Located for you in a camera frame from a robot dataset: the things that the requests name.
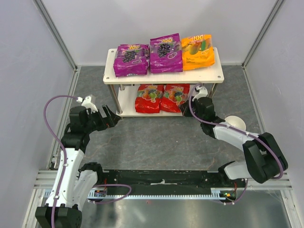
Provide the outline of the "orange candy bag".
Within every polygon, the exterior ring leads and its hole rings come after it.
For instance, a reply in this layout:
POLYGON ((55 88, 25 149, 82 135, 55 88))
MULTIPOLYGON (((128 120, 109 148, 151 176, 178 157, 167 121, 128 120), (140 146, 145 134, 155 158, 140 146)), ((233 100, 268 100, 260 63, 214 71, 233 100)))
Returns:
POLYGON ((215 54, 210 34, 183 38, 181 46, 183 71, 210 67, 215 64, 215 54))

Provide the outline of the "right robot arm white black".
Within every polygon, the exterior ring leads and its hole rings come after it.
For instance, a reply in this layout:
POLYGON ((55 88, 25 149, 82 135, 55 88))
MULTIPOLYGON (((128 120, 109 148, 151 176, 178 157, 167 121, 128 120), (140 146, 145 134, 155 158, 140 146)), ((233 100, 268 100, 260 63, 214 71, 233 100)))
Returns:
POLYGON ((180 110, 183 116, 196 118, 206 135, 227 142, 244 153, 243 162, 232 161, 219 168, 228 179, 252 178, 264 183, 281 178, 288 169, 288 162, 272 134, 250 133, 230 125, 216 115, 212 99, 192 98, 181 104, 180 110))

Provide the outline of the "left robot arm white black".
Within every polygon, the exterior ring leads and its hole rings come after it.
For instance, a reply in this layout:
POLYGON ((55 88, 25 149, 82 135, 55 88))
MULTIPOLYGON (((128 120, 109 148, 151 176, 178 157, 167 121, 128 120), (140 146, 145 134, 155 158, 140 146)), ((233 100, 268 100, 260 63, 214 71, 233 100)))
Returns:
POLYGON ((82 209, 94 185, 103 184, 105 177, 101 164, 81 161, 90 141, 90 134, 115 127, 121 118, 108 106, 98 109, 84 106, 71 108, 70 123, 60 141, 60 163, 55 182, 44 206, 37 207, 35 217, 43 228, 78 228, 82 209))

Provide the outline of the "red candy bag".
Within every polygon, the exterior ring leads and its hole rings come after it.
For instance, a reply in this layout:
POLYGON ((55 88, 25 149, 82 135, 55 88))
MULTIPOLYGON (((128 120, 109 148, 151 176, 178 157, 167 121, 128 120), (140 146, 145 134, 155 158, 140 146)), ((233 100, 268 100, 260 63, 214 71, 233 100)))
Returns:
POLYGON ((137 113, 156 114, 160 112, 160 102, 164 85, 141 84, 136 93, 134 107, 137 113))
POLYGON ((169 113, 180 113, 180 105, 188 99, 189 84, 167 84, 160 102, 160 110, 169 113))

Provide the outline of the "purple candy bag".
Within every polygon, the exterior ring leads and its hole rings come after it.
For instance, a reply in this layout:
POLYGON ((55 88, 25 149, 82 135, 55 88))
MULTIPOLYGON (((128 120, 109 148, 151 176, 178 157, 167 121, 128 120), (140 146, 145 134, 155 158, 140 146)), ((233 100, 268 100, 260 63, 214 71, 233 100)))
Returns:
POLYGON ((149 66, 149 45, 122 44, 117 48, 113 64, 115 77, 146 75, 149 66))
POLYGON ((179 33, 150 39, 150 72, 152 74, 183 71, 179 33))

